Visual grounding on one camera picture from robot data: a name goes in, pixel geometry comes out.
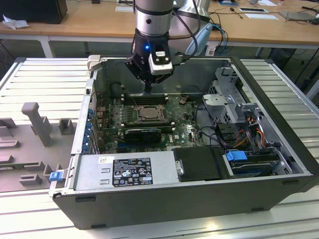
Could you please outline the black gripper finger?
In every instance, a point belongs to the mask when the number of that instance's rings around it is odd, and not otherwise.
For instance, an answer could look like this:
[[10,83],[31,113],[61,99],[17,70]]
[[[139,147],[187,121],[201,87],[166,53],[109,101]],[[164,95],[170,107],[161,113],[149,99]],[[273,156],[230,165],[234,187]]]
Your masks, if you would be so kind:
[[130,56],[125,61],[126,67],[138,79],[144,82],[145,93],[149,93],[149,71],[144,57]]
[[153,84],[160,84],[167,78],[169,78],[172,74],[165,74],[165,75],[151,75],[149,80],[149,93],[152,91],[152,85]]

